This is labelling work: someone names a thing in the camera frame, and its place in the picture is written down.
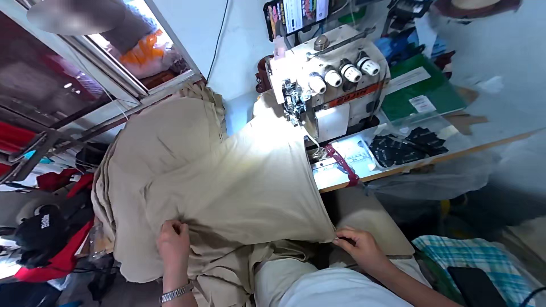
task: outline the clothing pile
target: clothing pile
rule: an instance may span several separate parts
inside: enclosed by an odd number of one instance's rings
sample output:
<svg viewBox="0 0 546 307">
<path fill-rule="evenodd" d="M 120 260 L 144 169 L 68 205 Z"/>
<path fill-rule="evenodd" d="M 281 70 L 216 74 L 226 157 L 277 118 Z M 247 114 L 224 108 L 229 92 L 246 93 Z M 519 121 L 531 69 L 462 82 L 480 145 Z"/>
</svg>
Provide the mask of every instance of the clothing pile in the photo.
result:
<svg viewBox="0 0 546 307">
<path fill-rule="evenodd" d="M 202 87 L 180 96 L 119 133 L 95 175 L 94 210 L 128 281 L 162 276 L 155 240 L 165 220 L 179 219 L 189 225 L 199 306 L 250 305 L 255 264 L 304 261 L 308 249 L 291 240 L 335 238 L 303 134 L 264 111 L 226 139 L 221 99 Z"/>
<path fill-rule="evenodd" d="M 517 307 L 531 293 L 527 281 L 508 255 L 495 244 L 484 239 L 456 240 L 435 235 L 422 235 L 412 243 L 436 262 L 456 287 L 449 267 L 483 270 L 508 306 Z M 526 306 L 536 306 L 531 299 Z"/>
</svg>

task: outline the wristwatch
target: wristwatch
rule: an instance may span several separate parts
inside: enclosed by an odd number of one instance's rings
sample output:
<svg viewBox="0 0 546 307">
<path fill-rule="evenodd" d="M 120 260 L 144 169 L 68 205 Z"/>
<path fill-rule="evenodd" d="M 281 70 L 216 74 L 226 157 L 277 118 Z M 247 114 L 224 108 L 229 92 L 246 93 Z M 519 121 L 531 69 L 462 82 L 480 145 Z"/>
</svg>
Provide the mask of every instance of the wristwatch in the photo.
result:
<svg viewBox="0 0 546 307">
<path fill-rule="evenodd" d="M 170 300 L 172 300 L 174 298 L 177 298 L 179 296 L 182 296 L 182 295 L 188 293 L 192 289 L 193 289 L 193 283 L 190 281 L 189 284 L 187 284 L 187 285 L 185 285 L 183 287 L 180 287 L 178 289 L 175 289 L 175 290 L 172 290 L 170 292 L 167 292 L 167 293 L 163 294 L 159 301 L 163 304 L 163 303 L 168 302 L 168 301 L 170 301 Z"/>
</svg>

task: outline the green folder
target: green folder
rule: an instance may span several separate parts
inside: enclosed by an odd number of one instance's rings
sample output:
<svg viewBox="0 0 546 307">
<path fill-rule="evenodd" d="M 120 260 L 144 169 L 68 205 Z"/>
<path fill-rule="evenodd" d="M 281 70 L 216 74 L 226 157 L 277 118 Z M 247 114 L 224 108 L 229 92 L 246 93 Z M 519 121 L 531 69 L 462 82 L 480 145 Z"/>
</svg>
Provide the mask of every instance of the green folder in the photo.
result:
<svg viewBox="0 0 546 307">
<path fill-rule="evenodd" d="M 418 114 L 410 99 L 425 95 L 436 108 L 435 114 L 446 114 L 466 107 L 449 80 L 438 67 L 422 54 L 409 58 L 390 68 L 390 78 L 394 79 L 416 68 L 423 67 L 430 78 L 404 87 L 385 96 L 381 109 L 390 121 L 404 119 Z"/>
</svg>

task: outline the black phone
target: black phone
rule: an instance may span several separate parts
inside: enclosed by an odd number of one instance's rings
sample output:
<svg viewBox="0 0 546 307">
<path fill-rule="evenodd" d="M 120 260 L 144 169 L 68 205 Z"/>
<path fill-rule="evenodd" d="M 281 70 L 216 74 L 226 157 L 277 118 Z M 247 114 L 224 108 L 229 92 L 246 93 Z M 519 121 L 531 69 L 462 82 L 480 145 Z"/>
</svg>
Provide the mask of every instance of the black phone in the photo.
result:
<svg viewBox="0 0 546 307">
<path fill-rule="evenodd" d="M 269 40 L 276 33 L 275 24 L 281 20 L 286 35 L 304 27 L 315 25 L 328 16 L 329 0 L 273 0 L 264 5 L 265 23 L 268 27 Z"/>
<path fill-rule="evenodd" d="M 487 274 L 477 268 L 448 267 L 468 307 L 507 307 Z"/>
</svg>

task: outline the blue checkered fabric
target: blue checkered fabric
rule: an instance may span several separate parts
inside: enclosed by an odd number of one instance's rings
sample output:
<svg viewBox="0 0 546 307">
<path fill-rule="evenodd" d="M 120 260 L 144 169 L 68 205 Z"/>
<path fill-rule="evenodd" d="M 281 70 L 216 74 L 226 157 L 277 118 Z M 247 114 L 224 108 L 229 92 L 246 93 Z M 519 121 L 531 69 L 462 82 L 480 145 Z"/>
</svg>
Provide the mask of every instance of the blue checkered fabric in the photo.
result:
<svg viewBox="0 0 546 307">
<path fill-rule="evenodd" d="M 531 293 L 527 282 L 508 256 L 484 239 L 455 240 L 435 235 L 424 235 L 412 243 L 446 272 L 455 288 L 455 282 L 447 272 L 448 267 L 482 269 L 509 307 L 517 307 Z M 527 306 L 535 306 L 531 300 Z"/>
</svg>

